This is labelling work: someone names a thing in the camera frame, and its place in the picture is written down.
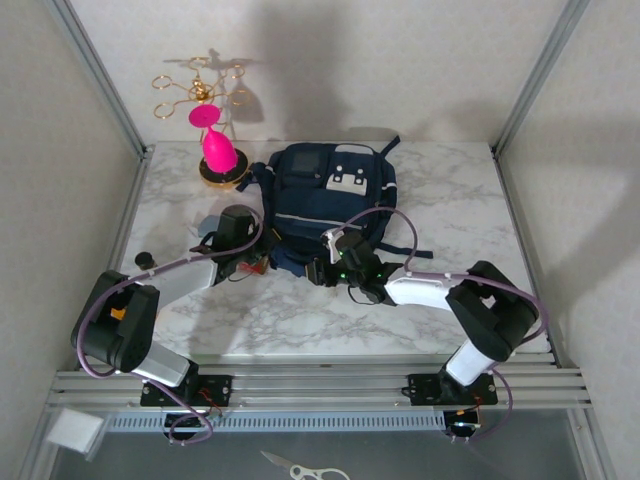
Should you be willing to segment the white square pad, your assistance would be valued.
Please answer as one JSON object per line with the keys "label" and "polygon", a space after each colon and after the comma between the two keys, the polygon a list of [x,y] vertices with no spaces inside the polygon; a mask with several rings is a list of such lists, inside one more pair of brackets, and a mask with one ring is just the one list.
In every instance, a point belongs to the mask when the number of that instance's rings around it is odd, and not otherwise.
{"label": "white square pad", "polygon": [[104,436],[107,420],[83,411],[63,408],[55,417],[45,439],[48,443],[82,454],[95,456]]}

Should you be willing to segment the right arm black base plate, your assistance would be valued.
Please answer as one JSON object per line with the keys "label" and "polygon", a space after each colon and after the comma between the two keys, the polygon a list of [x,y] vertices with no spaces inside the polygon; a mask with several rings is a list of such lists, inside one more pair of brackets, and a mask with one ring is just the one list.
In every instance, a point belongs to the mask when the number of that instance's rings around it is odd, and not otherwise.
{"label": "right arm black base plate", "polygon": [[463,386],[446,372],[411,374],[401,393],[412,406],[496,405],[498,403],[493,376],[481,374],[469,386]]}

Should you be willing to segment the aluminium cross rail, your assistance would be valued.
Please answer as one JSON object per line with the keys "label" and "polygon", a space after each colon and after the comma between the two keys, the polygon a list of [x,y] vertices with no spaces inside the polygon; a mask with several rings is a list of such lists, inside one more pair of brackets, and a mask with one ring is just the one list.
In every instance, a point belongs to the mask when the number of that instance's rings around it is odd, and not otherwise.
{"label": "aluminium cross rail", "polygon": [[[518,409],[592,407],[582,374],[576,369],[516,369],[503,367],[495,379],[498,405],[512,396]],[[245,410],[347,410],[406,409],[409,398],[401,393],[408,385],[401,373],[365,374],[341,371],[321,375],[309,369],[284,372],[234,374],[229,407]],[[140,404],[142,381],[129,375],[95,379],[80,372],[54,377],[46,398],[49,406],[81,406],[88,409],[134,408]]]}

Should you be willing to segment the pink plastic goblet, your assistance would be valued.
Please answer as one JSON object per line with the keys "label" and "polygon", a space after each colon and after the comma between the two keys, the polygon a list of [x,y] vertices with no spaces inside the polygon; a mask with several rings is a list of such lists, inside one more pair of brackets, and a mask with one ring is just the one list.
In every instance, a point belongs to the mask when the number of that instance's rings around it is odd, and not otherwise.
{"label": "pink plastic goblet", "polygon": [[214,173],[225,174],[237,166],[238,159],[230,139],[213,126],[220,120],[221,110],[215,105],[199,105],[189,114],[189,122],[205,131],[202,151],[207,167]]}

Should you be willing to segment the white handled scissors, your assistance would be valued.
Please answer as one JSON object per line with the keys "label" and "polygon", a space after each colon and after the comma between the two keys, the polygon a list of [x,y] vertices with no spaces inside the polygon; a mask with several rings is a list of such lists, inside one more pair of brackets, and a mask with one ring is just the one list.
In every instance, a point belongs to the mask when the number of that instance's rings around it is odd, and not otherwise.
{"label": "white handled scissors", "polygon": [[270,452],[262,451],[261,454],[272,464],[286,470],[293,480],[332,480],[334,476],[340,480],[351,480],[346,472],[338,468],[310,468]]}

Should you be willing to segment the aluminium side rail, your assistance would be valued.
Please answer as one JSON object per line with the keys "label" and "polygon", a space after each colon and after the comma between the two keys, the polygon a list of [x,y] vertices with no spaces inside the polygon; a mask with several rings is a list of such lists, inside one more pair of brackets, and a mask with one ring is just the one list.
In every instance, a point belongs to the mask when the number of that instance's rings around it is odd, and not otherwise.
{"label": "aluminium side rail", "polygon": [[507,207],[509,209],[510,216],[514,225],[514,230],[526,267],[529,282],[531,284],[533,293],[539,300],[543,302],[547,310],[548,322],[546,326],[546,334],[548,342],[550,344],[551,352],[555,359],[555,363],[558,367],[574,367],[574,363],[570,359],[570,356],[567,354],[565,349],[562,329],[556,322],[550,307],[543,300],[541,277],[539,276],[539,272],[537,269],[537,256],[529,237],[524,210],[518,199],[516,189],[513,185],[513,182],[508,176],[508,172],[506,170],[506,167],[503,165],[503,161],[500,159],[494,148],[491,148],[491,153],[494,160],[497,176],[501,183],[502,190],[505,195],[505,201],[507,203]]}
{"label": "aluminium side rail", "polygon": [[[154,150],[154,145],[147,147],[143,155],[139,158],[131,187],[128,190],[124,210],[122,211],[122,214],[120,216],[120,220],[115,233],[115,238],[113,240],[109,253],[108,261],[106,264],[108,270],[118,270],[122,265],[129,236],[131,233],[131,228],[135,220],[140,196],[144,187],[150,163],[154,155]],[[78,363],[86,373],[95,378],[105,378],[115,373],[114,367],[112,367],[106,373],[96,372],[90,365],[84,352],[84,340],[86,339],[88,326],[93,322],[94,319],[98,319],[100,317],[100,313],[104,303],[105,298],[99,295],[95,298],[95,302],[92,303],[91,306],[87,309],[87,312],[81,315],[81,324],[78,328],[77,336],[76,355],[78,358]]]}

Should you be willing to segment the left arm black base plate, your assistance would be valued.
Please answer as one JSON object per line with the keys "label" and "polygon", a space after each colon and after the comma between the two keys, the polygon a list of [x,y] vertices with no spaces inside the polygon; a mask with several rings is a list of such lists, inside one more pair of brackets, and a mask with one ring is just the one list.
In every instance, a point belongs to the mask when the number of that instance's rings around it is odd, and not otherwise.
{"label": "left arm black base plate", "polygon": [[[227,407],[232,393],[230,375],[198,375],[169,390],[193,407]],[[178,403],[156,386],[143,387],[140,404],[143,407],[174,407]]]}

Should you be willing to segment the black controller board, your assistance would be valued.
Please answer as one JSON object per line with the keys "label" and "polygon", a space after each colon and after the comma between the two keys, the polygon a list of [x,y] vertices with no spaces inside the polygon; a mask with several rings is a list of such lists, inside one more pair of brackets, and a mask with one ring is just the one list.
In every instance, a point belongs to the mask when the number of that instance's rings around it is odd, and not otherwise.
{"label": "black controller board", "polygon": [[450,437],[472,437],[482,427],[477,407],[444,412],[445,433]]}
{"label": "black controller board", "polygon": [[162,432],[165,437],[172,436],[180,441],[192,438],[203,438],[208,433],[208,427],[194,414],[168,413],[164,417]]}

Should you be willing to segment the aluminium frame post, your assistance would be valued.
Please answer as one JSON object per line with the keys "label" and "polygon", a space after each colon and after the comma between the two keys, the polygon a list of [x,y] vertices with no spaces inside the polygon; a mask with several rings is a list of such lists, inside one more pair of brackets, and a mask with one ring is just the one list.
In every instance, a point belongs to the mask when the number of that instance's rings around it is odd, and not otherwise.
{"label": "aluminium frame post", "polygon": [[515,139],[590,3],[591,0],[567,0],[497,139],[491,146],[491,151],[496,161],[499,161]]}
{"label": "aluminium frame post", "polygon": [[72,49],[79,56],[80,62],[86,69],[90,80],[97,88],[99,98],[106,103],[114,115],[116,124],[124,135],[130,149],[140,162],[144,161],[149,155],[149,147],[126,109],[124,101],[71,0],[42,0],[42,2],[59,24],[63,34],[68,38]]}

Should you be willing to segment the navy blue backpack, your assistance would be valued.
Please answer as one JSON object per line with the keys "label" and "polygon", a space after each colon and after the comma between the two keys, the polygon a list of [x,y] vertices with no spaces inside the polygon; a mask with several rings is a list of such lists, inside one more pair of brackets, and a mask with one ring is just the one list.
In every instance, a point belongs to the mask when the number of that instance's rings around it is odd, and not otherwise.
{"label": "navy blue backpack", "polygon": [[303,276],[314,259],[329,259],[321,235],[345,222],[351,223],[346,231],[359,231],[372,248],[409,255],[409,247],[383,241],[398,199],[387,155],[399,143],[395,137],[380,151],[355,143],[295,143],[252,164],[236,189],[260,188],[264,224],[279,235],[270,267]]}

